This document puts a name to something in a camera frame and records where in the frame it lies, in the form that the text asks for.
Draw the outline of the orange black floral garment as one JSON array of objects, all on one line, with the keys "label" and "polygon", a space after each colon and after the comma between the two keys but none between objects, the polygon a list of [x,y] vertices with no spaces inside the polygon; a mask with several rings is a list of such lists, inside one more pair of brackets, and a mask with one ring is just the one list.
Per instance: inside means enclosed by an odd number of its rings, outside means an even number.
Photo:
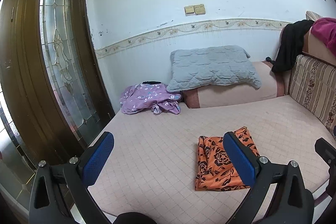
[{"label": "orange black floral garment", "polygon": [[200,136],[197,155],[196,191],[227,192],[254,186],[254,177],[249,178],[247,173],[240,177],[224,149],[222,136]]}]

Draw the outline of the striped floral back cushion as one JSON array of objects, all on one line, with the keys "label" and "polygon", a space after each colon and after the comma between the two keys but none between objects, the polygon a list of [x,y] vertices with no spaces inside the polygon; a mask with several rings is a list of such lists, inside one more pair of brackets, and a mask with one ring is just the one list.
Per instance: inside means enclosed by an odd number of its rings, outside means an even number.
[{"label": "striped floral back cushion", "polygon": [[289,95],[309,110],[335,136],[335,67],[299,55],[291,70]]}]

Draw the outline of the pink bolster cushion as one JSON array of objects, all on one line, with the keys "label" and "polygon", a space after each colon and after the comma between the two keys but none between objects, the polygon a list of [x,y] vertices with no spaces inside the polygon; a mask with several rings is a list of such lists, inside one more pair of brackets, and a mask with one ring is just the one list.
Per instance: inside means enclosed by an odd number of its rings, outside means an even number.
[{"label": "pink bolster cushion", "polygon": [[191,109],[238,105],[264,101],[288,94],[290,71],[274,74],[269,62],[254,62],[262,86],[255,89],[249,84],[230,86],[208,85],[183,92],[185,104]]}]

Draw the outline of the black cloth on sofa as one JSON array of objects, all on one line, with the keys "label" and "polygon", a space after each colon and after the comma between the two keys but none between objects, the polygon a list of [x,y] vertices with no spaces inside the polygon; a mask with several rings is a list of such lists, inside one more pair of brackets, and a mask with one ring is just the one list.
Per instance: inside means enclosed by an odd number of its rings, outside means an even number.
[{"label": "black cloth on sofa", "polygon": [[313,20],[301,20],[287,24],[280,35],[280,48],[275,61],[267,58],[272,64],[272,72],[275,74],[290,71],[295,64],[296,58],[302,53],[304,37],[312,27]]}]

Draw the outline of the brown door with stained glass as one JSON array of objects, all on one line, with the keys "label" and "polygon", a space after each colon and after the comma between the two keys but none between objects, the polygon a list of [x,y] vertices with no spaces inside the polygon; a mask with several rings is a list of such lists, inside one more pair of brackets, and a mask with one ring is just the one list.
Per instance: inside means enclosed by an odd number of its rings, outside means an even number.
[{"label": "brown door with stained glass", "polygon": [[114,117],[86,0],[1,0],[1,192],[28,214],[40,161],[81,155]]}]

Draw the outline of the pink quilted mattress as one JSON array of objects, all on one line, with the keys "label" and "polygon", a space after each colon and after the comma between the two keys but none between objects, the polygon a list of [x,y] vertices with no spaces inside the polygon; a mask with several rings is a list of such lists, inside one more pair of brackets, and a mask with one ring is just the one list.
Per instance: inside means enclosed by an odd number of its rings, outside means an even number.
[{"label": "pink quilted mattress", "polygon": [[197,191],[200,136],[223,136],[247,127],[271,162],[298,162],[305,187],[316,191],[329,177],[315,152],[317,139],[335,144],[326,127],[290,96],[232,106],[190,109],[178,115],[117,113],[106,126],[114,149],[89,192],[112,215],[137,211],[157,223],[225,223],[247,191]]}]

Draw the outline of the magenta cloth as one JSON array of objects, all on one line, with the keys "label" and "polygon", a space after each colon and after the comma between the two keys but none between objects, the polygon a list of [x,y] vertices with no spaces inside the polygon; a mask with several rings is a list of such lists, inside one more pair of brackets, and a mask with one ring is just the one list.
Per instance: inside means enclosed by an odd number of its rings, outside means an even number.
[{"label": "magenta cloth", "polygon": [[320,18],[316,20],[311,28],[311,33],[318,40],[324,43],[335,55],[336,47],[336,20],[335,18]]}]

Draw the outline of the grey quilted pillow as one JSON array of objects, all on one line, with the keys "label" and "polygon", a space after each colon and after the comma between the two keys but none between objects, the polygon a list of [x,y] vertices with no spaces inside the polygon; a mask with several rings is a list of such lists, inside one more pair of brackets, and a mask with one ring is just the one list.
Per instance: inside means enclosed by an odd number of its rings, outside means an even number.
[{"label": "grey quilted pillow", "polygon": [[167,90],[181,92],[207,85],[249,84],[261,88],[261,79],[250,55],[240,46],[209,47],[171,52]]}]

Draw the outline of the purple floral garment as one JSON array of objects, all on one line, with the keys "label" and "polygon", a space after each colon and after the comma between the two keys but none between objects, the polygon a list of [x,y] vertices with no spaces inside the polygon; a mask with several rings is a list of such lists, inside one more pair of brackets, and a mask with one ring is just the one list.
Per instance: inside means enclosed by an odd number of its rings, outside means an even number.
[{"label": "purple floral garment", "polygon": [[143,110],[151,110],[158,115],[170,112],[175,115],[181,112],[180,93],[171,93],[165,84],[136,84],[127,87],[120,96],[121,112],[128,115],[137,114]]}]

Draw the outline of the beige wall switch right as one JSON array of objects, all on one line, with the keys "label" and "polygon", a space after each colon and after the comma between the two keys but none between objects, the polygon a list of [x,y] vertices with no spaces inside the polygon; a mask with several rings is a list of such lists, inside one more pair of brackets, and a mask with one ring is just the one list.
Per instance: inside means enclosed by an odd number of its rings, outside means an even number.
[{"label": "beige wall switch right", "polygon": [[194,5],[194,12],[196,15],[204,15],[206,13],[205,5]]}]

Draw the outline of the beige wall switch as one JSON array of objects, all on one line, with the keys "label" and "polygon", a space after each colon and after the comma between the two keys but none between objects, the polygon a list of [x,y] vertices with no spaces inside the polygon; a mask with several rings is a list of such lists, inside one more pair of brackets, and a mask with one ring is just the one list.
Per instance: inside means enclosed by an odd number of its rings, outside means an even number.
[{"label": "beige wall switch", "polygon": [[196,15],[204,15],[206,13],[205,5],[194,5],[194,12]]},{"label": "beige wall switch", "polygon": [[194,6],[185,6],[184,7],[185,15],[190,16],[195,14],[195,7]]}]

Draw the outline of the beige wall switch left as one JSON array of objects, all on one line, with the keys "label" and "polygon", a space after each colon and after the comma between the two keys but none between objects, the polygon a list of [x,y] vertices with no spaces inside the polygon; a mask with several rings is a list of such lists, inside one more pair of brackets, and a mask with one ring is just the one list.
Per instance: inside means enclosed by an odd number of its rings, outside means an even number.
[{"label": "beige wall switch left", "polygon": [[194,6],[185,6],[184,7],[185,15],[190,16],[195,14],[195,7]]}]

